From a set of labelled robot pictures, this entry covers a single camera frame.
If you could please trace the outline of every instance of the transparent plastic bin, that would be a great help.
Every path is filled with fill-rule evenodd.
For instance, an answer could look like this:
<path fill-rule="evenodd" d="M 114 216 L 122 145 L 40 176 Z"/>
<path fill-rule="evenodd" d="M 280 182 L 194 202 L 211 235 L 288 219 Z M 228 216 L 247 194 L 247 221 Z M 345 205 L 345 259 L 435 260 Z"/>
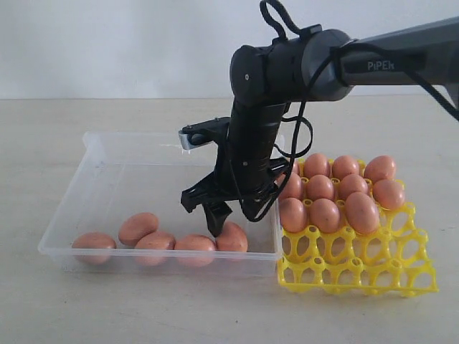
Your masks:
<path fill-rule="evenodd" d="M 63 270 L 275 276 L 276 264 L 282 257 L 277 202 L 258 223 L 248 222 L 236 201 L 228 203 L 233 210 L 228 219 L 247 233 L 247 253 L 129 249 L 118 240 L 121 224 L 143 211 L 156 214 L 159 229 L 177 239 L 190 233 L 212 238 L 202 207 L 188 214 L 180 197 L 184 189 L 212 171 L 217 154 L 215 144 L 187 151 L 181 148 L 178 135 L 157 133 L 86 133 L 83 142 L 86 154 L 38 246 Z M 281 136 L 278 144 L 283 146 Z M 73 249 L 73 241 L 89 231 L 111 235 L 117 249 Z M 98 254 L 109 254 L 110 260 L 95 266 L 75 258 Z M 185 267 L 176 260 L 207 255 L 214 260 L 205 267 Z M 142 267 L 135 256 L 168 259 L 156 267 Z"/>

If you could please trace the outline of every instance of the egg tray cup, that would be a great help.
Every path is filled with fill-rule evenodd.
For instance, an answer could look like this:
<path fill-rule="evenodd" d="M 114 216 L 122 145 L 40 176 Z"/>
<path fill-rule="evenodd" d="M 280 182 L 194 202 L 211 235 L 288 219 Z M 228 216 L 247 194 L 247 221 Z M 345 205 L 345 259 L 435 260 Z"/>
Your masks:
<path fill-rule="evenodd" d="M 307 183 L 302 175 L 303 160 L 298 163 Z M 359 164 L 363 172 L 365 163 Z M 332 181 L 337 190 L 339 180 Z M 372 195 L 372 183 L 367 183 Z M 334 295 L 351 290 L 365 295 L 399 292 L 403 297 L 438 292 L 435 268 L 427 255 L 427 232 L 415 225 L 413 203 L 406 202 L 396 211 L 383 209 L 377 203 L 381 225 L 375 232 L 361 235 L 349 226 L 344 202 L 335 202 L 341 212 L 341 228 L 337 232 L 325 234 L 312 225 L 298 233 L 283 229 L 283 257 L 278 262 L 281 286 L 292 292 L 321 288 Z M 312 201 L 304 199 L 303 203 L 309 207 Z M 407 217 L 400 228 L 395 224 L 398 216 Z"/>

